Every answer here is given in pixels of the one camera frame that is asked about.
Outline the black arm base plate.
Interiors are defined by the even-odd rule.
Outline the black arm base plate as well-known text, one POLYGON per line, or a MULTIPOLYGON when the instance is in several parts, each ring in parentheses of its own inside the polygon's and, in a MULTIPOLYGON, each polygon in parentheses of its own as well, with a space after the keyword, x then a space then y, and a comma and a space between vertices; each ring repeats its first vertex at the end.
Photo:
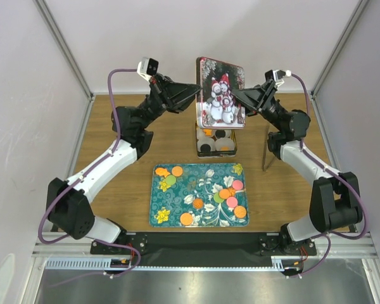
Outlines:
POLYGON ((128 232, 118 241, 140 252, 143 267, 265 267, 274 256, 317 254, 310 240, 277 232, 128 232))

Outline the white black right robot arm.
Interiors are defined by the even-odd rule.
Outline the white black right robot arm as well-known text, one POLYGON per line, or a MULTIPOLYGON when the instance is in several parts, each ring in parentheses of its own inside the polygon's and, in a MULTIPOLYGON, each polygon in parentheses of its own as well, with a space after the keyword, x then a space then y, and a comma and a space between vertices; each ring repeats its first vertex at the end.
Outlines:
POLYGON ((264 84, 234 89, 232 95, 245 108, 246 116, 260 115, 277 129, 268 134, 269 151, 312 187, 308 215, 284 224, 279 233, 280 250, 292 255, 301 248, 302 241, 338 234, 339 228, 360 223, 365 215, 357 176, 330 167, 305 144, 311 122, 308 112, 287 110, 276 99, 286 77, 297 76, 289 70, 270 70, 264 84))

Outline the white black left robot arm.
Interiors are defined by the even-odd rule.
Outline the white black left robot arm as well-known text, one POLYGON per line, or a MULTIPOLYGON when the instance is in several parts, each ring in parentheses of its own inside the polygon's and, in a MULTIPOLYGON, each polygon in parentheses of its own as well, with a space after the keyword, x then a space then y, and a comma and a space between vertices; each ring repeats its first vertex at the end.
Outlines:
POLYGON ((174 82, 157 73, 147 76, 149 94, 137 106, 114 106, 112 128, 117 138, 111 146, 82 171, 61 180, 54 178, 47 188, 48 220, 75 240, 89 238, 104 243, 112 253, 126 248, 123 228, 94 215, 91 203, 116 175, 140 159, 151 146, 153 133, 147 127, 165 112, 181 113, 198 93, 198 84, 174 82))

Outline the black round sandwich cookie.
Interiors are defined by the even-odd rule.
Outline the black round sandwich cookie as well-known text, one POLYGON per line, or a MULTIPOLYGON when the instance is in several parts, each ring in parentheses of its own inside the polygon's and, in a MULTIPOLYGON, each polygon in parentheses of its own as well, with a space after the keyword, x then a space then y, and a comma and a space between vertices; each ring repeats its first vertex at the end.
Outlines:
POLYGON ((211 146, 209 144, 202 144, 199 149, 202 153, 208 153, 211 151, 211 146))
POLYGON ((215 131, 215 137, 217 139, 226 138, 227 137, 227 131, 226 130, 216 130, 215 131))

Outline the snowman cookie tin lid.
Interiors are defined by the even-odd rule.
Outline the snowman cookie tin lid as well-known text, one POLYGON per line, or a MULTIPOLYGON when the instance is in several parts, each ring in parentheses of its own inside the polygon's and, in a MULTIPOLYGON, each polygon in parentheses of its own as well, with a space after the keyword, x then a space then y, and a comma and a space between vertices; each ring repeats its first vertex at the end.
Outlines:
POLYGON ((245 127, 245 108, 232 94, 233 90, 244 88, 243 67, 199 57, 196 83, 202 88, 196 100, 198 127, 233 130, 245 127))

